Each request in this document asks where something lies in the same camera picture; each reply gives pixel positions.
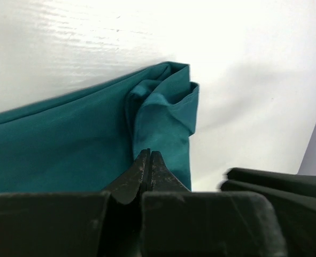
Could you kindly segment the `teal cloth napkin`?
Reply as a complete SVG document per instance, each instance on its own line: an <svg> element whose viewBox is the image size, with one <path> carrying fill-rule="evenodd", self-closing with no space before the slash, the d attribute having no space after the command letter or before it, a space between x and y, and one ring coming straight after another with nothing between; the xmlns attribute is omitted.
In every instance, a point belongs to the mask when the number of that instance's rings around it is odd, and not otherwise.
<svg viewBox="0 0 316 257"><path fill-rule="evenodd" d="M144 149L191 187L199 85L164 62L0 113L0 193L99 191Z"/></svg>

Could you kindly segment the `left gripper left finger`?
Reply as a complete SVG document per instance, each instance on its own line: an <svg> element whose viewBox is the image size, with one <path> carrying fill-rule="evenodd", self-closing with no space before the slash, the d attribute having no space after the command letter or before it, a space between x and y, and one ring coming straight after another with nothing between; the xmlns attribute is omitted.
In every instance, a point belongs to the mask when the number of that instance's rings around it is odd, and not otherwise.
<svg viewBox="0 0 316 257"><path fill-rule="evenodd" d="M129 205L140 201L141 195L147 191L150 178L150 149L142 150L134 160L132 166L121 174L103 191L111 193L111 196L122 205Z"/></svg>

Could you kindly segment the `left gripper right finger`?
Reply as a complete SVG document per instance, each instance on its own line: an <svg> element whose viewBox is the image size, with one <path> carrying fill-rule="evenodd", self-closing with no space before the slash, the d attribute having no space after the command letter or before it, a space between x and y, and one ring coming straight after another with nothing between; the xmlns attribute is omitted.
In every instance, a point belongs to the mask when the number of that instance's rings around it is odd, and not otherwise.
<svg viewBox="0 0 316 257"><path fill-rule="evenodd" d="M146 191L190 192L167 168L159 151L150 156Z"/></svg>

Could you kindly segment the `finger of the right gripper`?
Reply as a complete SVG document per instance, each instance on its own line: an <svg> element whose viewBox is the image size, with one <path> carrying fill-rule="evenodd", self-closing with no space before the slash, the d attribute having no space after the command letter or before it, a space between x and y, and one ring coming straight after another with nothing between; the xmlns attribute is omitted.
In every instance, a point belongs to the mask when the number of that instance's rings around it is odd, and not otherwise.
<svg viewBox="0 0 316 257"><path fill-rule="evenodd" d="M273 205L289 256L316 256L316 176L232 168L222 191L262 194Z"/></svg>

